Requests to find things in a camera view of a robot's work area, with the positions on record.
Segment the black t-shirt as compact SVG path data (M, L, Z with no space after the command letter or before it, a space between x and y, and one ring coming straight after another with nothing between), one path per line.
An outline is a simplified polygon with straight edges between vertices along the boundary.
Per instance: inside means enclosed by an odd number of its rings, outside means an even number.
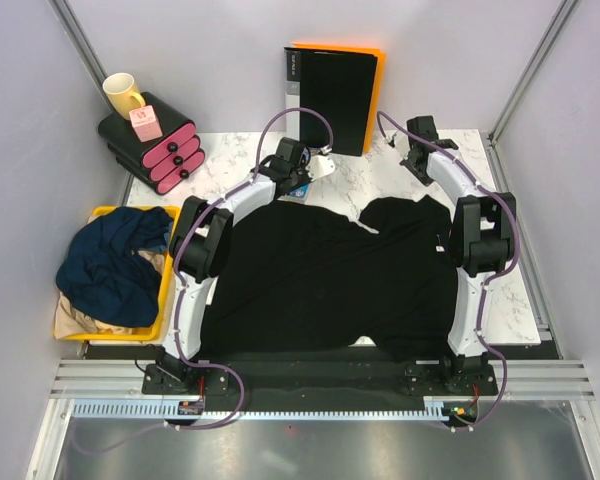
M438 357L458 289L450 228L430 197L378 198L357 221L284 201L262 207L234 228L201 350L323 351L367 337L396 360Z

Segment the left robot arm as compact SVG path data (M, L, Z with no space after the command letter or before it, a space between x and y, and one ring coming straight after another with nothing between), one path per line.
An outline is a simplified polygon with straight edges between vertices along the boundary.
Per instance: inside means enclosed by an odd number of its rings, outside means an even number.
M191 359L201 348L208 294L228 262L234 226L257 209L311 182L312 156L303 143L283 138L274 154L217 199L195 196L183 204L169 254L177 279L174 306L156 369L178 393L199 382Z

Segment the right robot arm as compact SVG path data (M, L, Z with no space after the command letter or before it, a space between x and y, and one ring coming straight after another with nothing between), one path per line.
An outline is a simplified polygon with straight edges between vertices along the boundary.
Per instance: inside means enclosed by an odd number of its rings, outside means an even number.
M519 258L515 196L485 186L455 142L439 136L431 116L407 120L392 145L402 166L423 185L438 184L454 204L447 252L457 269L458 290L439 384L453 394L496 395L486 326L493 286Z

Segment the blue paperback book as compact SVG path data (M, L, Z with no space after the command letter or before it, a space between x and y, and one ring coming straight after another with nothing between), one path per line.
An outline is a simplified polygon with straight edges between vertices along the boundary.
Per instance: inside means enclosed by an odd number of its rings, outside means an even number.
M309 194L310 184L319 179L323 174L321 161L324 159L322 151L318 148L306 147L302 154L302 171L309 178L309 182L299 186L281 197L297 203L305 203Z

